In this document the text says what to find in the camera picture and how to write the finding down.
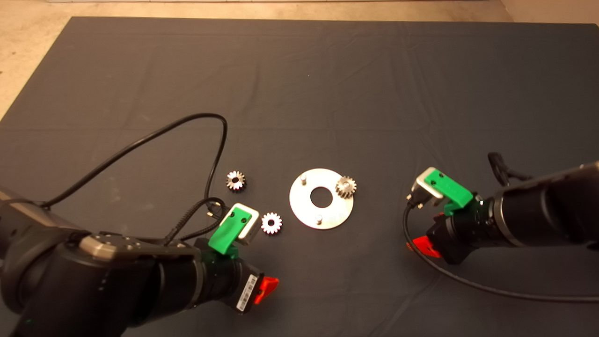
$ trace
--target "floor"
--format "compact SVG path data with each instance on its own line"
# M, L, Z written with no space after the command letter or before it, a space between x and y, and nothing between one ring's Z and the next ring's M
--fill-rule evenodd
M45 0L0 0L0 119L71 16L599 23L599 1L48 3Z

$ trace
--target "center hole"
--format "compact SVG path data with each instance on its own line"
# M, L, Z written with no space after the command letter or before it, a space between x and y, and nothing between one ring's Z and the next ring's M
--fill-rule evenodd
M317 187L310 194L310 199L316 207L325 208L333 202L333 195L324 187Z

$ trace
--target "black cable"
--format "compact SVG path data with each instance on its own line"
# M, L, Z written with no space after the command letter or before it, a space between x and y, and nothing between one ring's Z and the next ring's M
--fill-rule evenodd
M408 229L408 215L410 211L414 208L413 205L408 204L406 209L404 210L403 215L403 226L404 226L404 237L406 242L411 246L412 250L420 259L426 262L429 266L431 266L436 271L442 273L446 277L460 282L461 284L467 285L469 287L485 291L487 293L511 297L515 299L523 299L523 300L533 300L533 301L541 301L541 302L558 302L558 303L599 303L599 296L553 296L553 295L543 295L543 294L526 294L526 293L516 293L514 291L498 289L494 287L489 287L488 285L479 284L463 277L460 277L449 270L438 266L433 261L429 260L422 252L418 250L418 248L412 242L410 237L410 230Z
M210 185L212 184L212 178L214 177L214 172L216 171L216 166L219 163L220 156L225 147L227 122L223 116L215 114L215 113L196 113L193 115L189 115L187 117L183 117L177 121L174 121L160 129L146 135L145 137L142 137L142 138L136 140L135 142L125 146L123 149L118 151L116 154L112 155L109 159L105 160L102 164L98 165L95 169L91 170L88 174L83 176L83 178L79 179L79 181L77 181L71 187L67 188L64 192L60 193L59 195L57 195L56 197L54 197L48 201L45 201L44 203L41 203L40 207L49 208L50 206L53 206L53 205L61 202L62 200L69 197L71 194L75 193L77 190L79 190L85 184L87 184L95 176L100 174L100 172L107 169L109 166L114 164L117 160L123 158L129 152L131 152L131 151L135 150L136 148L140 147L141 145L171 131L172 129L174 129L182 124L185 124L189 121L193 121L195 119L201 119L201 118L215 118L215 119L220 120L223 123L223 133L222 133L222 138L220 139L219 150L216 154L216 158L214 159L214 163L212 164L212 168L210 169L210 174L208 175L208 181L206 183L206 188L204 190L204 198L208 198L208 195L210 194Z
M206 233L209 233L209 232L213 231L216 227L219 226L219 224L220 224L220 220L217 220L215 223L213 223L212 225L209 225L206 228L200 229L198 231L195 231L193 233L189 233L189 234L186 234L186 235L180 237L179 240L186 241L186 240L198 237L198 236L202 236L202 235L204 235Z
M164 246L168 246L168 244L174 240L175 236L177 236L177 234L179 234L181 229L183 229L183 227L187 224L187 222L191 219L191 217L195 214L195 212L197 212L200 207L202 207L203 205L205 205L209 202L219 203L221 205L225 204L221 199L216 198L216 197L204 198L204 199L196 202L189 210L187 210L187 212L185 212L185 214L183 215L181 220L179 220L177 225L175 225L175 227L173 227L173 229L170 231L170 233L168 233L167 236L164 237L162 244ZM218 223L216 223L216 226L214 226L214 228L212 228L212 226L214 226L214 224L212 224L204 229L204 230L208 230L210 228L206 233L208 233L212 229L216 228L216 226L218 226Z
M501 186L510 186L510 178L516 178L521 181L530 180L533 177L527 174L516 172L510 169L503 160L501 154L497 152L489 152L487 159L493 170L493 174Z

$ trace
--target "green 3d-printed part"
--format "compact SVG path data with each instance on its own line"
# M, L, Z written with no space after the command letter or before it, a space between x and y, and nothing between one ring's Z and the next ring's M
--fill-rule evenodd
M473 198L472 193L468 189L439 170L434 170L424 178L424 182L449 199L444 208L445 215L447 216L453 215L454 210L464 208Z
M231 260L235 260L239 257L239 249L235 246L230 246L229 249L227 249L226 254L229 255Z
M208 246L223 255L236 255L236 249L235 252L233 249L230 249L235 248L231 245L251 218L252 215L245 210L234 207L229 211L228 216L220 223L219 228L212 234L212 237L208 241Z

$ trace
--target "silver gear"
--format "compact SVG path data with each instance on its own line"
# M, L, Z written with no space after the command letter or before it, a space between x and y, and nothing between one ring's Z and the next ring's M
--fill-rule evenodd
M348 176L343 176L337 182L335 186L335 191L341 198L347 199L353 196L357 188L358 186L356 185L355 180Z
M246 176L239 171L231 171L226 175L226 186L232 192L241 192L247 186Z
M283 221L281 220L281 216L276 213L266 213L262 217L262 231L268 235L277 234L281 227L283 226Z

